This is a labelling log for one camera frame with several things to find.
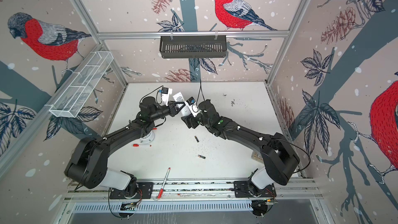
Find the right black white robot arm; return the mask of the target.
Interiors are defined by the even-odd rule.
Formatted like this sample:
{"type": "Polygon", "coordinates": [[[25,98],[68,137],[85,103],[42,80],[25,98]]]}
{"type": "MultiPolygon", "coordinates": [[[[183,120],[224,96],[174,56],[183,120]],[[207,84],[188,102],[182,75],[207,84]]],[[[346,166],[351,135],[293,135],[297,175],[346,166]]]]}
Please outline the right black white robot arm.
{"type": "Polygon", "coordinates": [[[261,196],[261,192],[274,183],[287,185],[300,163],[299,156],[284,135],[256,132],[220,116],[210,100],[199,104],[196,116],[190,114],[181,119],[188,128],[204,126],[212,135],[242,144],[261,155],[264,167],[255,170],[247,180],[246,194],[251,196],[261,196]]]}

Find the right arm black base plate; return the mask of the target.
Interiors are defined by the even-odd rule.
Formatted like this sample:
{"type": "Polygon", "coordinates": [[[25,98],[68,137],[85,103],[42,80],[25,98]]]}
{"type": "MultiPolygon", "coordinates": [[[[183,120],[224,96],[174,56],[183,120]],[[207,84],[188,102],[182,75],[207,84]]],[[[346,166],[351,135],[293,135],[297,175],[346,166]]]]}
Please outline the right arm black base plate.
{"type": "Polygon", "coordinates": [[[234,181],[233,191],[236,198],[276,198],[274,185],[260,189],[249,181],[234,181]]]}

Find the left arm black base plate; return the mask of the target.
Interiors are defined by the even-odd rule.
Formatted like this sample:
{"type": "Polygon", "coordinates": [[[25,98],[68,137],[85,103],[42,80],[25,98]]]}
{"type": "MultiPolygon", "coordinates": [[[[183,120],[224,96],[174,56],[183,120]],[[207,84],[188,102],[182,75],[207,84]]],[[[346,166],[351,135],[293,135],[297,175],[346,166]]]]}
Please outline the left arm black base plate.
{"type": "Polygon", "coordinates": [[[109,198],[111,200],[147,200],[151,198],[153,186],[153,182],[138,182],[128,186],[126,190],[111,188],[109,198]]]}

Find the white remote control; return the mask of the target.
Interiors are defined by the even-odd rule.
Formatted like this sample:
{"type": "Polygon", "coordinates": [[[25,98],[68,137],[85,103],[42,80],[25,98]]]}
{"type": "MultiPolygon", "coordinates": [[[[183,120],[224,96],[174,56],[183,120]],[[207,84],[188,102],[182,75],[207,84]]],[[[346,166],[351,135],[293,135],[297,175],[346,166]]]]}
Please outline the white remote control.
{"type": "Polygon", "coordinates": [[[182,117],[189,116],[191,114],[191,111],[188,105],[186,104],[186,101],[181,92],[178,92],[175,95],[173,95],[173,99],[175,102],[182,102],[182,104],[177,105],[178,109],[181,109],[179,113],[181,114],[182,117]]]}

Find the black hanging basket shelf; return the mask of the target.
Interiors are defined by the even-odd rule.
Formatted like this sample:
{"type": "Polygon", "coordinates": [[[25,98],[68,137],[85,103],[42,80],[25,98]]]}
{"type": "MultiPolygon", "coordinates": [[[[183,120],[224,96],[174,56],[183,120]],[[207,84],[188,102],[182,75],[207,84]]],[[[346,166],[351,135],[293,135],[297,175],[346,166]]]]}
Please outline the black hanging basket shelf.
{"type": "Polygon", "coordinates": [[[224,58],[226,36],[162,36],[159,52],[164,59],[224,58]]]}

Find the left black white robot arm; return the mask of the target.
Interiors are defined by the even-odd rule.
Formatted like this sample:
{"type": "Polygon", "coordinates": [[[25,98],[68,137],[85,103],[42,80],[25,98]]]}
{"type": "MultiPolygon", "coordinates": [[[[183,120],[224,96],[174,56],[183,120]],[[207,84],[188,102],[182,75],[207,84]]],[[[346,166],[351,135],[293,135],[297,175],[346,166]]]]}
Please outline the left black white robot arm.
{"type": "Polygon", "coordinates": [[[88,189],[99,186],[106,177],[111,154],[145,137],[156,127],[156,120],[174,117],[184,106],[184,102],[170,101],[167,105],[160,105],[152,96],[143,98],[140,112],[126,127],[97,139],[80,140],[65,168],[65,176],[88,189]]]}

